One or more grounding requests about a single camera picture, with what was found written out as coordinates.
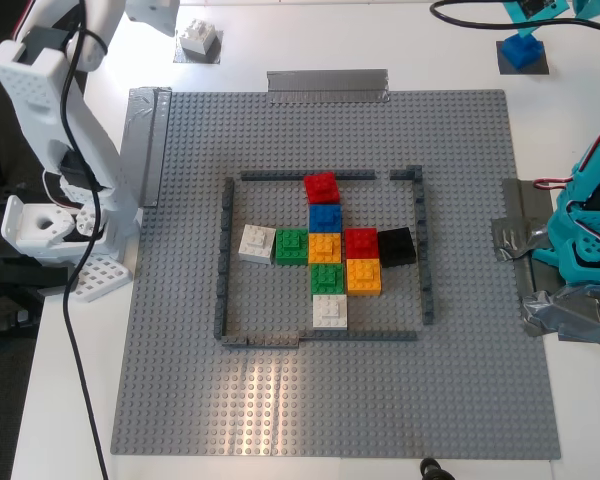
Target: red cable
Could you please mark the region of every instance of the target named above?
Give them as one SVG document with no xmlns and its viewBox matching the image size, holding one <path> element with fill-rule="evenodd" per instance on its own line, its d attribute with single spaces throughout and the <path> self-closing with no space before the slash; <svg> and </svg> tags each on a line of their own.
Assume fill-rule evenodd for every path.
<svg viewBox="0 0 600 480">
<path fill-rule="evenodd" d="M 566 178 L 538 178 L 533 181 L 534 188 L 538 190 L 564 190 L 564 185 L 541 185 L 542 183 L 569 183 L 573 180 L 573 177 Z"/>
<path fill-rule="evenodd" d="M 593 145 L 591 145 L 591 148 L 589 149 L 589 152 L 587 153 L 587 156 L 585 157 L 585 159 L 580 164 L 580 167 L 578 168 L 579 172 L 583 171 L 584 167 L 587 166 L 587 163 L 589 163 L 589 160 L 591 160 L 591 157 L 593 156 L 593 154 L 595 153 L 596 149 L 598 148 L 598 145 L 600 145 L 600 135 L 598 136 L 598 138 L 596 138 L 596 141 L 593 142 Z"/>
<path fill-rule="evenodd" d="M 20 29 L 22 28 L 22 24 L 24 23 L 24 21 L 26 20 L 26 18 L 29 16 L 29 13 L 31 12 L 31 9 L 33 8 L 34 2 L 35 2 L 35 0 L 29 0 L 27 2 L 27 6 L 24 7 L 24 10 L 20 14 L 20 18 L 18 18 L 18 21 L 16 22 L 16 26 L 13 27 L 13 31 L 11 32 L 11 40 L 15 40 L 16 37 L 18 36 L 18 34 L 20 33 Z"/>
</svg>

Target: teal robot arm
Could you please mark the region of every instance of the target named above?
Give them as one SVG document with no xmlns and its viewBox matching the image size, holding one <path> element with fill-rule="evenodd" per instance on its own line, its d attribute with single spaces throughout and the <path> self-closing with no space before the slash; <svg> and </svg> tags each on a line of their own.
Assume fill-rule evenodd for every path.
<svg viewBox="0 0 600 480">
<path fill-rule="evenodd" d="M 600 137 L 564 180 L 548 224 L 553 248 L 533 256 L 557 267 L 567 283 L 600 283 Z"/>
</svg>

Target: black cable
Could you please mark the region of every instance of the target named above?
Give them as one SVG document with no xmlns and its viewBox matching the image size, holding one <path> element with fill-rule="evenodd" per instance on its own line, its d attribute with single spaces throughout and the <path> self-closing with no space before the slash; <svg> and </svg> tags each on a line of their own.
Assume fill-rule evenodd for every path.
<svg viewBox="0 0 600 480">
<path fill-rule="evenodd" d="M 84 33 L 86 33 L 91 38 L 93 38 L 96 42 L 98 42 L 98 45 L 100 45 L 100 48 L 102 48 L 102 51 L 104 52 L 105 55 L 107 53 L 109 53 L 109 49 L 107 48 L 107 44 L 104 42 L 104 40 L 102 40 L 100 38 L 100 36 L 98 34 L 96 34 L 95 32 L 92 32 L 91 30 L 87 30 L 86 28 L 84 28 L 83 30 L 84 30 Z"/>
<path fill-rule="evenodd" d="M 89 238 L 89 242 L 87 243 L 87 248 L 85 249 L 82 258 L 76 265 L 75 270 L 69 277 L 69 281 L 64 289 L 64 294 L 62 295 L 62 313 L 64 316 L 64 323 L 67 327 L 67 333 L 69 335 L 69 341 L 71 342 L 71 349 L 73 350 L 73 356 L 76 361 L 76 367 L 78 369 L 78 376 L 80 377 L 80 386 L 82 387 L 82 394 L 84 396 L 84 402 L 87 407 L 87 414 L 89 416 L 89 425 L 91 426 L 91 434 L 93 435 L 93 442 L 96 447 L 96 454 L 98 455 L 98 463 L 100 464 L 100 471 L 102 472 L 102 478 L 104 480 L 109 479 L 109 475 L 107 474 L 107 466 L 104 461 L 104 455 L 102 454 L 102 445 L 100 444 L 100 437 L 98 436 L 98 428 L 96 426 L 95 416 L 93 414 L 93 407 L 91 406 L 91 398 L 89 396 L 89 389 L 87 388 L 87 380 L 84 375 L 84 369 L 82 367 L 82 359 L 80 358 L 80 352 L 78 350 L 78 343 L 76 342 L 76 336 L 73 332 L 73 327 L 71 325 L 71 319 L 69 316 L 69 294 L 71 293 L 71 288 L 75 284 L 78 279 L 78 275 L 80 271 L 84 267 L 84 264 L 87 262 L 93 247 L 98 238 L 98 233 L 100 231 L 100 221 L 101 221 L 101 212 L 100 212 L 100 199 L 98 197 L 98 191 L 96 186 L 96 180 L 93 177 L 93 173 L 91 169 L 86 164 L 82 153 L 80 152 L 80 148 L 76 143 L 76 139 L 71 132 L 71 127 L 69 126 L 69 121 L 67 119 L 67 99 L 69 98 L 69 91 L 71 89 L 71 84 L 76 74 L 76 70 L 78 68 L 78 62 L 80 61 L 80 54 L 82 53 L 82 48 L 84 46 L 84 40 L 87 35 L 86 33 L 86 25 L 87 25 L 87 6 L 85 0 L 79 0 L 79 13 L 80 13 L 80 24 L 81 27 L 78 29 L 78 38 L 76 40 L 76 49 L 73 54 L 73 58 L 71 59 L 71 63 L 69 64 L 69 70 L 67 72 L 67 76 L 64 81 L 64 86 L 62 88 L 62 95 L 60 97 L 60 119 L 62 121 L 62 126 L 64 127 L 64 131 L 67 135 L 67 139 L 71 144 L 71 148 L 77 154 L 78 158 L 81 161 L 82 168 L 84 170 L 87 181 L 89 182 L 89 188 L 91 189 L 91 194 L 93 195 L 93 205 L 95 208 L 95 221 L 93 225 L 93 232 L 91 233 L 91 237 Z"/>
<path fill-rule="evenodd" d="M 508 3 L 516 1 L 517 0 L 440 0 L 432 3 L 429 7 L 429 11 L 434 17 L 442 20 L 443 22 L 450 23 L 451 25 L 455 25 L 457 27 L 473 28 L 476 30 L 519 30 L 522 28 L 546 27 L 548 25 L 580 25 L 582 27 L 600 30 L 600 23 L 593 22 L 591 20 L 584 20 L 582 18 L 551 18 L 548 20 L 532 20 L 529 22 L 518 23 L 482 23 L 459 20 L 457 18 L 449 17 L 438 11 L 440 7 L 446 7 L 447 5 Z"/>
</svg>

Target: red lego brick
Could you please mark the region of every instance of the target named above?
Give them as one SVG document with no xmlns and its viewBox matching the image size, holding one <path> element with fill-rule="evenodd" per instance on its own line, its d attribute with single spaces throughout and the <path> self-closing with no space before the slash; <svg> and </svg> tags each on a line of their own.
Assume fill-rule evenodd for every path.
<svg viewBox="0 0 600 480">
<path fill-rule="evenodd" d="M 340 203 L 340 192 L 333 172 L 304 177 L 304 188 L 310 205 Z"/>
<path fill-rule="evenodd" d="M 378 231 L 375 228 L 347 228 L 344 231 L 344 243 L 347 259 L 380 258 Z"/>
</svg>

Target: dark floor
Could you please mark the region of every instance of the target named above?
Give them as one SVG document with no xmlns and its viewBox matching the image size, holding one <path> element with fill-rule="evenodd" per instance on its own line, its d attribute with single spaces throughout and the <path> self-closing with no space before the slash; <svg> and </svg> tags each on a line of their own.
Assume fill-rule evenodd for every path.
<svg viewBox="0 0 600 480">
<path fill-rule="evenodd" d="M 9 37 L 25 4 L 26 0 L 0 0 L 0 41 Z M 1 86 L 0 160 L 7 186 L 24 182 L 34 190 L 41 189 L 41 166 L 22 138 L 11 102 Z M 15 304 L 0 300 L 0 315 L 15 311 Z M 11 477 L 34 349 L 33 339 L 0 340 L 0 480 Z"/>
</svg>

